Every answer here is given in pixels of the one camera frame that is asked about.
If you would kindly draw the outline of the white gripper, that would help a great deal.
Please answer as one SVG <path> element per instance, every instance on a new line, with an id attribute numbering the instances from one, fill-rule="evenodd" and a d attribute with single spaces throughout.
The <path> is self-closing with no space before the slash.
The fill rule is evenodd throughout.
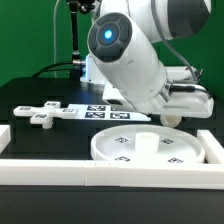
<path id="1" fill-rule="evenodd" d="M 204 87 L 193 84 L 190 71 L 183 66 L 166 67 L 166 71 L 169 83 L 149 100 L 132 101 L 110 82 L 105 85 L 103 100 L 119 111 L 175 117 L 210 117 L 214 100 Z"/>

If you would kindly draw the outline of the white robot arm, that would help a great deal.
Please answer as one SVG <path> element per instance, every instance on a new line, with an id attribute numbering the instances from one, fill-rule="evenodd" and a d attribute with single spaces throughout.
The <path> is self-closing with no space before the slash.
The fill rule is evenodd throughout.
<path id="1" fill-rule="evenodd" d="M 118 90 L 117 96 L 106 91 L 103 100 L 145 115 L 209 117 L 209 93 L 196 78 L 172 78 L 153 44 L 197 34 L 210 13 L 211 0 L 101 0 L 87 44 L 101 74 Z"/>

